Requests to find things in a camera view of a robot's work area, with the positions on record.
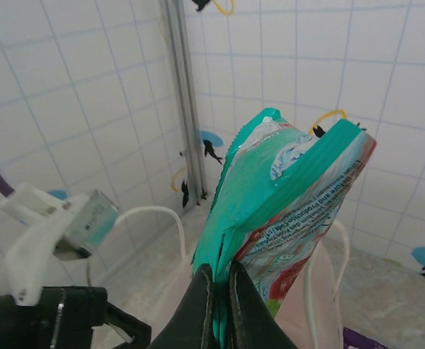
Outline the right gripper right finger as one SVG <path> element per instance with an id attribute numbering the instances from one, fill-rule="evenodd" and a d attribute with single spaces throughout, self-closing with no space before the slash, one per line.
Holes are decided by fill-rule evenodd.
<path id="1" fill-rule="evenodd" d="M 229 348 L 296 347 L 271 316 L 245 267 L 239 262 L 231 265 L 229 299 Z"/>

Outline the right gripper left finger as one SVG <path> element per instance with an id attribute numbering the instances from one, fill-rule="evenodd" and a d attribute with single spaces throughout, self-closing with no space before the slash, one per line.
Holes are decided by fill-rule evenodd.
<path id="1" fill-rule="evenodd" d="M 193 276 L 183 266 L 150 314 L 150 348 L 214 348 L 213 278 L 208 264 Z"/>

